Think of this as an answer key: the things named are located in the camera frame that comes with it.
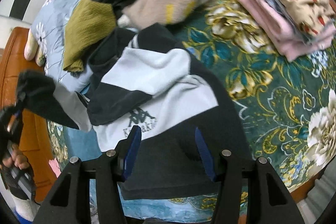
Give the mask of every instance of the plush toy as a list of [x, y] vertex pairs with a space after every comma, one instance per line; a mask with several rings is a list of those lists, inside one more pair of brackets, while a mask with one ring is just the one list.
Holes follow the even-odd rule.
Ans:
[[27, 61], [31, 61], [35, 57], [35, 62], [40, 67], [42, 67], [46, 61], [46, 58], [43, 55], [42, 50], [39, 47], [30, 29], [28, 32], [28, 38], [25, 46], [24, 56]]
[[27, 43], [26, 43], [26, 47], [25, 47], [25, 59], [27, 61], [31, 61], [33, 60], [33, 58], [35, 57], [36, 53], [37, 53], [37, 49], [38, 49], [39, 45], [36, 41], [36, 39], [34, 38], [31, 30], [29, 29], [28, 32], [28, 39], [27, 39]]
[[35, 62], [39, 67], [44, 66], [45, 62], [46, 62], [46, 58], [43, 55], [42, 49], [41, 47], [39, 47], [37, 54], [35, 56]]

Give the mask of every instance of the bed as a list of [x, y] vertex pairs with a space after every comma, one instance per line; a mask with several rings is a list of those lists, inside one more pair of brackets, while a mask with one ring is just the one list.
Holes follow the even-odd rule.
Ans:
[[[227, 37], [213, 29], [235, 13], [236, 26]], [[288, 63], [259, 30], [247, 41], [253, 21], [237, 0], [212, 0], [194, 11], [183, 24], [169, 27], [177, 40], [209, 68], [223, 83], [239, 113], [251, 155], [266, 157], [290, 192], [307, 183], [321, 167], [306, 152], [308, 122], [313, 113], [328, 105], [329, 90], [335, 89], [335, 40], [332, 47]], [[61, 169], [71, 156], [82, 160], [100, 156], [94, 131], [79, 132], [48, 122], [53, 152]], [[95, 203], [95, 185], [90, 185]], [[199, 222], [213, 212], [216, 194], [170, 200], [123, 200], [125, 215], [158, 217], [166, 221]], [[247, 188], [241, 195], [241, 214], [247, 210]]]

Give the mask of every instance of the folded clothes stack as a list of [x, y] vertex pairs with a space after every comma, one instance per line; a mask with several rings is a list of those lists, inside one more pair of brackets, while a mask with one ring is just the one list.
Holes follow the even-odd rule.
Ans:
[[329, 0], [238, 0], [289, 62], [330, 47], [336, 29]]

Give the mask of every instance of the pillow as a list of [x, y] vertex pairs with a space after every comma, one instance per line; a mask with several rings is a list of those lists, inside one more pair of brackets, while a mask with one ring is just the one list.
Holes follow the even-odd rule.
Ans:
[[64, 30], [80, 0], [46, 0], [31, 25], [31, 33], [46, 57], [45, 73], [70, 91], [80, 92], [89, 83], [92, 71], [85, 65], [80, 74], [63, 71]]

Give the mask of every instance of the person's hand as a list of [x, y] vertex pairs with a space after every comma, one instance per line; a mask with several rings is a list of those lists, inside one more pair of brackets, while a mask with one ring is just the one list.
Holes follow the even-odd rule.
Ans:
[[13, 148], [12, 157], [2, 160], [4, 166], [9, 168], [14, 164], [21, 170], [28, 168], [30, 166], [28, 163], [28, 159], [25, 155], [23, 155], [22, 151], [19, 150], [19, 146], [17, 144], [13, 144], [12, 148]]

